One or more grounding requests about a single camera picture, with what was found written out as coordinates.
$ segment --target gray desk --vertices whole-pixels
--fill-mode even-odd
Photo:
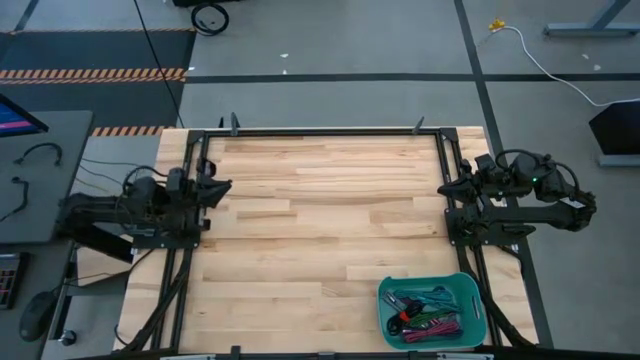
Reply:
[[[48,133],[0,138],[0,213],[10,211],[21,201],[21,188],[11,184],[11,178],[20,176],[30,183],[27,209],[0,223],[0,234],[44,241],[53,236],[58,201],[64,199],[71,190],[91,130],[93,114],[88,111],[69,111],[33,115],[49,125]],[[20,157],[24,150],[41,142],[56,142],[62,146],[64,154],[61,167],[53,166],[55,151],[49,148],[35,150],[21,167],[13,165],[13,160]],[[0,311],[0,349],[3,359],[40,358],[47,335],[31,343],[22,341],[18,335],[20,317],[35,294],[52,290],[61,284],[72,251],[72,242],[66,240],[40,244],[0,244],[2,253],[30,254],[14,307]]]

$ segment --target desk surface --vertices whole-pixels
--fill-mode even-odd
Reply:
[[[0,223],[0,242],[47,242],[58,217],[59,202],[69,195],[78,163],[89,136],[93,115],[88,111],[34,113],[49,125],[49,132],[0,139],[0,216],[22,201],[22,186],[11,179],[19,176],[29,182],[29,206]],[[14,160],[30,147],[52,142],[63,149],[62,163],[55,166],[56,151],[42,147],[32,151],[22,165]]]
[[[488,152],[482,128],[458,132],[465,158]],[[181,166],[186,134],[163,133],[159,171]],[[194,253],[181,353],[393,351],[378,330],[379,281],[458,271],[431,137],[215,138],[208,156],[234,183]],[[157,303],[165,254],[129,278],[125,341]],[[494,299],[536,341],[517,260],[490,247],[485,259]]]
[[[10,210],[20,201],[20,191],[5,195],[5,183],[13,176],[20,176],[30,182],[29,206],[0,224],[2,236],[42,236],[49,239],[58,214],[58,200],[67,196],[71,189],[80,158],[89,135],[93,115],[88,111],[33,113],[49,125],[49,133],[24,135],[15,138],[1,138],[0,183],[2,204],[0,212]],[[63,165],[53,168],[55,151],[35,150],[25,161],[23,168],[15,169],[12,162],[22,156],[32,145],[55,141],[64,150]],[[39,359],[47,334],[31,343],[22,341],[18,335],[18,324],[22,311],[31,298],[42,291],[52,290],[62,282],[73,246],[70,241],[53,241],[42,244],[4,245],[1,253],[27,252],[29,263],[18,289],[18,296],[11,310],[0,311],[0,349],[5,359]]]

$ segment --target white cable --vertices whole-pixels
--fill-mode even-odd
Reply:
[[[502,27],[496,31],[494,31],[493,33],[497,33],[500,30],[511,30],[511,31],[515,31],[516,33],[518,33],[518,35],[520,35],[520,42],[522,43],[522,50],[524,50],[524,53],[527,54],[527,56],[529,57],[529,59],[531,59],[531,61],[533,61],[534,64],[536,64],[536,66],[538,67],[538,69],[540,69],[540,71],[542,71],[543,73],[545,73],[548,77],[552,78],[553,80],[559,81],[565,85],[570,86],[573,90],[577,91],[578,93],[580,93],[580,95],[582,95],[585,99],[587,99],[587,101],[589,103],[591,103],[591,105],[596,106],[596,107],[603,107],[603,106],[609,106],[612,104],[621,104],[621,103],[629,103],[629,102],[636,102],[636,101],[640,101],[640,98],[636,98],[636,99],[627,99],[627,100],[616,100],[616,101],[610,101],[608,103],[604,103],[604,104],[598,104],[596,102],[594,102],[593,100],[591,100],[591,98],[584,93],[584,91],[580,90],[580,88],[578,88],[577,86],[573,85],[572,83],[566,81],[566,80],[562,80],[558,77],[555,77],[551,74],[549,74],[549,72],[547,70],[545,70],[542,65],[540,65],[540,63],[538,63],[538,61],[536,61],[536,59],[533,57],[533,55],[531,55],[531,53],[529,53],[529,50],[527,50],[527,45],[525,45],[524,43],[524,36],[522,35],[522,32],[520,32],[520,30],[518,30],[518,28],[513,27],[513,26],[505,26]]]

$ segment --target keyboard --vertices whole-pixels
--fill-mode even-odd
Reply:
[[[27,259],[27,253],[0,254],[0,310],[13,307]]]

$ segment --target concrete floor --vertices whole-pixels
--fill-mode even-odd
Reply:
[[[170,1],[139,1],[149,27],[189,25],[188,13],[173,8]],[[8,11],[2,11],[7,3],[11,4]],[[27,3],[16,0],[0,4],[0,30],[12,29]],[[485,74],[538,72],[522,53],[514,33],[501,32],[483,41],[488,24],[496,16],[524,32],[530,51],[551,72],[640,73],[640,62],[636,61],[640,56],[638,37],[546,39],[541,35],[544,24],[586,21],[605,3],[468,0],[464,6]],[[197,38],[190,76],[281,75],[284,70],[287,74],[471,73],[451,1],[245,0],[224,6],[231,15],[229,29],[218,37]],[[640,2],[636,1],[619,21],[639,18]],[[27,24],[30,29],[138,27],[129,0],[40,0]],[[577,85],[600,102],[640,96],[638,82]],[[565,85],[494,82],[487,87],[505,148],[552,154],[569,164],[582,187],[598,197],[598,213],[587,229],[569,233],[541,226],[529,240],[555,347],[640,353],[636,340],[640,309],[635,306],[640,280],[634,269],[640,258],[634,223],[640,201],[640,170],[602,169],[596,165],[598,148],[588,121],[601,109],[593,108]],[[426,117],[425,125],[486,126],[473,82],[185,86],[181,113],[187,126],[215,127],[220,116],[228,116],[231,111],[238,114],[245,127],[412,125],[421,116]],[[91,138],[85,156],[153,164],[157,146],[157,138]],[[116,179],[126,172],[106,165],[90,169]],[[117,191],[107,180],[82,171],[79,177]],[[73,311],[94,311],[91,309],[94,305],[85,302]],[[106,306],[104,311],[111,311],[117,318],[119,308]],[[101,332],[110,340],[111,324],[105,320]],[[76,326],[71,318],[68,325]],[[104,344],[79,341],[73,354],[104,354],[108,350]],[[70,356],[64,351],[45,355],[48,359]]]

